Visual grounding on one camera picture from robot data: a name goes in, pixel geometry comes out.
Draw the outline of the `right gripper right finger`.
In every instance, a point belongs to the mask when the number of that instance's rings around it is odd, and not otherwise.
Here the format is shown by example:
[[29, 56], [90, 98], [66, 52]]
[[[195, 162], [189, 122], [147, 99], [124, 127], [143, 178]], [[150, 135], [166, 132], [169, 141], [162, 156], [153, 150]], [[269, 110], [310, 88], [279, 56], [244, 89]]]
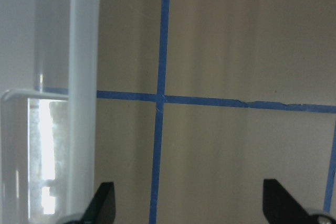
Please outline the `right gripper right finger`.
[[312, 223], [309, 214], [276, 179], [264, 179], [262, 203], [268, 223]]

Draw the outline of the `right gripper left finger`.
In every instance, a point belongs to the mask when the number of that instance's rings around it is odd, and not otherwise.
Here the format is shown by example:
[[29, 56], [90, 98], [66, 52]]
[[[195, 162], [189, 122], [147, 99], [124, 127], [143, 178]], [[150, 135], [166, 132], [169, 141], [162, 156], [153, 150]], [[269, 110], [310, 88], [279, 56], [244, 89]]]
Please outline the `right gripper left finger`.
[[115, 203], [114, 183], [101, 183], [79, 223], [113, 224], [116, 216]]

